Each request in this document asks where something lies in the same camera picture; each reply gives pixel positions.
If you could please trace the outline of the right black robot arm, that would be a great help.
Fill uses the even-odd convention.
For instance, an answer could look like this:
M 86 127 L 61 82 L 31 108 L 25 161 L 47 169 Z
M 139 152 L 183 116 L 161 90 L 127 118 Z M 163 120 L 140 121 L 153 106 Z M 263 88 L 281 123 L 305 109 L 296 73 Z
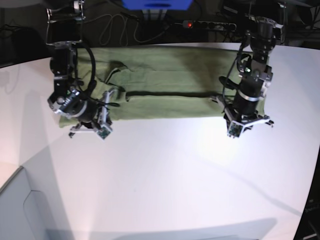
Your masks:
M 76 133 L 95 133 L 105 140 L 113 131 L 109 107 L 114 88 L 105 91 L 102 98 L 92 97 L 97 86 L 95 80 L 96 60 L 92 50 L 83 42 L 85 2 L 66 0 L 58 7 L 48 8 L 46 44 L 53 47 L 50 70 L 53 73 L 53 93 L 47 99 L 50 109 L 77 124 L 69 131 L 72 138 Z M 78 47 L 82 46 L 89 55 L 91 74 L 86 89 L 78 75 Z

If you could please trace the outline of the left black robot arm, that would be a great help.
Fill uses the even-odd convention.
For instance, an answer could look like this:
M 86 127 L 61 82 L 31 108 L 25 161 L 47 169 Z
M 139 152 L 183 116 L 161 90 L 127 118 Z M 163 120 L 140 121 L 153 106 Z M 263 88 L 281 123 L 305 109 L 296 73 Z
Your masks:
M 211 97 L 222 108 L 227 136 L 231 138 L 239 138 L 256 125 L 274 125 L 269 116 L 259 113 L 258 106 L 265 100 L 272 83 L 273 72 L 268 60 L 277 41 L 274 29 L 280 25 L 265 16 L 251 15 L 249 19 L 257 24 L 257 29 L 245 32 L 231 65 L 237 68 L 240 82 L 233 82 L 229 75 L 220 76 L 222 93 Z

